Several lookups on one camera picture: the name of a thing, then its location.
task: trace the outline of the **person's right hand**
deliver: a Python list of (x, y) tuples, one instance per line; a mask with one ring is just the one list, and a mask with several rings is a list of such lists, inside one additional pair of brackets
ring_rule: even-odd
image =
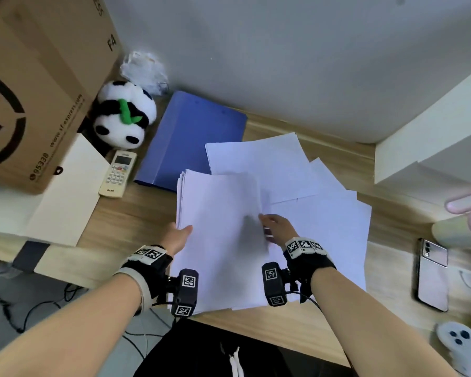
[(267, 237), (269, 242), (279, 245), (283, 251), (285, 250), (284, 245), (291, 238), (298, 237), (293, 225), (284, 217), (277, 214), (259, 214), (258, 218), (262, 222), (265, 228), (265, 234), (272, 234), (274, 238)]

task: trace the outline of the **floor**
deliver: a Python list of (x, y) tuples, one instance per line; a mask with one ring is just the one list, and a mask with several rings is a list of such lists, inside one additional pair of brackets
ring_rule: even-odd
[[(61, 306), (64, 302), (63, 291), (66, 283), (38, 274), (21, 274), (13, 279), (0, 277), (0, 298), (13, 303), (11, 307), (13, 322), (22, 326), (28, 311), (36, 304), (44, 301), (55, 301)], [(80, 298), (84, 290), (77, 292), (75, 299)], [(53, 304), (43, 304), (31, 312), (27, 328), (39, 323), (58, 309)], [(133, 334), (157, 334), (158, 336), (134, 336), (126, 334), (145, 355), (166, 334), (173, 322), (173, 316), (164, 308), (133, 318), (127, 332)], [(7, 323), (0, 306), (0, 349), (13, 341), (18, 334)], [(286, 363), (294, 377), (343, 377), (351, 376), (351, 370), (337, 364), (323, 361), (289, 349), (280, 348)], [(98, 377), (132, 376), (142, 361), (138, 351), (125, 338), (120, 338), (107, 361), (101, 368)]]

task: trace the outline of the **green bamboo on plush toy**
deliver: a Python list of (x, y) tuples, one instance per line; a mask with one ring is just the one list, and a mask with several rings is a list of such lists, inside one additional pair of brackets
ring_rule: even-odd
[(134, 124), (139, 122), (142, 117), (131, 117), (131, 111), (129, 110), (129, 106), (127, 105), (127, 101), (125, 99), (119, 99), (120, 104), (120, 120), (124, 124)]

